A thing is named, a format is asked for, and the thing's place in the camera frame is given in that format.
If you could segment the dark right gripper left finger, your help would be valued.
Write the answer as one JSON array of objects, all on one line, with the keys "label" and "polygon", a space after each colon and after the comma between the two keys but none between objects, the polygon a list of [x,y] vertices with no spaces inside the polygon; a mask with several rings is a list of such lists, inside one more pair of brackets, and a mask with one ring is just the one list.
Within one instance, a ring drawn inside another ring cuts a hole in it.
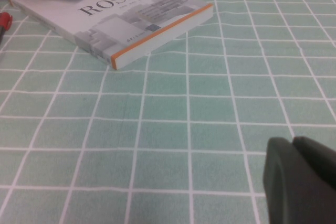
[{"label": "dark right gripper left finger", "polygon": [[335,223],[335,195],[292,192],[292,141],[269,139],[263,173],[270,223]]}]

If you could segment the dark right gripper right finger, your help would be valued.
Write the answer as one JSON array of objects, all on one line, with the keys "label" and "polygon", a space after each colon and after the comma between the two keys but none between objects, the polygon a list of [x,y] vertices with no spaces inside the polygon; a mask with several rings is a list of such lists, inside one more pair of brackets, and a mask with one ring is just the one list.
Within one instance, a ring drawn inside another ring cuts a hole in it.
[{"label": "dark right gripper right finger", "polygon": [[305,136],[295,137],[292,145],[292,192],[335,195],[335,151]]}]

